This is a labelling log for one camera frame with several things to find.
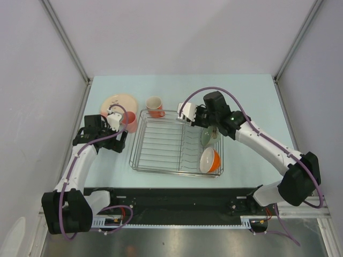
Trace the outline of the green ceramic bowl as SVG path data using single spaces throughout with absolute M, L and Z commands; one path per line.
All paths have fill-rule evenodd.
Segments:
M 217 127 L 209 126 L 208 128 L 204 128 L 202 131 L 202 136 L 200 139 L 200 143 L 203 147 L 215 145 L 221 139 L 221 134 Z

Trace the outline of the orange and white bowl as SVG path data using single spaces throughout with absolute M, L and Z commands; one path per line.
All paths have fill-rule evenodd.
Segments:
M 220 156 L 214 148 L 208 147 L 203 151 L 199 162 L 202 173 L 213 173 L 220 167 L 220 164 Z

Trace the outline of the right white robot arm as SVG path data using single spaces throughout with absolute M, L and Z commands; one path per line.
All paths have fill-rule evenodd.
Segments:
M 212 87 L 212 90 L 203 97 L 204 106 L 181 104 L 178 116 L 186 119 L 191 126 L 218 128 L 223 136 L 254 150 L 282 176 L 281 181 L 260 185 L 247 195 L 248 211 L 259 215 L 266 206 L 284 201 L 292 206 L 305 203 L 313 208 L 321 208 L 322 195 L 317 205 L 307 201 L 313 191 L 320 191 L 318 157 L 312 152 L 303 154 L 276 141 L 258 127 L 242 107 L 232 111 L 223 96 L 223 89 Z

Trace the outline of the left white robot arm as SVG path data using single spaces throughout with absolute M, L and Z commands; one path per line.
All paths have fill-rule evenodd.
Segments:
M 41 199 L 48 231 L 52 235 L 87 232 L 93 217 L 101 210 L 112 214 L 118 200 L 109 191 L 94 191 L 84 195 L 85 181 L 90 167 L 101 148 L 121 153 L 125 147 L 127 130 L 121 127 L 123 114 L 107 116 L 87 115 L 84 126 L 72 141 L 72 154 L 61 180 L 52 192 Z

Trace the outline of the pink plastic cup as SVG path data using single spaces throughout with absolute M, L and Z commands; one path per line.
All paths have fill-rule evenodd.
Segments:
M 127 111 L 126 113 L 124 113 L 121 123 L 123 126 L 127 124 L 126 130 L 129 133 L 135 133 L 137 131 L 138 123 L 136 114 L 134 112 Z

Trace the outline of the beige pink floral plate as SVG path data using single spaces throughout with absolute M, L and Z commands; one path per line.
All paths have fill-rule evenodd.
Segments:
M 135 114 L 138 111 L 138 102 L 130 94 L 116 94 L 108 97 L 101 105 L 100 114 L 107 116 L 109 107 L 113 104 L 121 105 L 127 112 L 131 111 Z

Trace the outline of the orange ceramic mug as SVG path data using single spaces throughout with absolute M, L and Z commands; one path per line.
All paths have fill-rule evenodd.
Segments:
M 162 100 L 158 96 L 149 97 L 146 100 L 145 105 L 151 117 L 162 118 L 165 116 L 165 112 L 162 107 Z

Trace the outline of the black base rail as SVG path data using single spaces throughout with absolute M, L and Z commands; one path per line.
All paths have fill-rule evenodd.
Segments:
M 265 207 L 252 206 L 251 188 L 112 188 L 110 205 L 126 205 L 131 225 L 238 225 L 242 216 L 266 216 Z

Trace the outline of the aluminium frame profile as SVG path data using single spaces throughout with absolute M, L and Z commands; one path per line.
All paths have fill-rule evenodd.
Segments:
M 321 208 L 314 208 L 306 203 L 299 206 L 292 206 L 287 202 L 278 203 L 279 215 L 282 218 L 328 218 L 330 211 L 326 201 L 323 200 Z

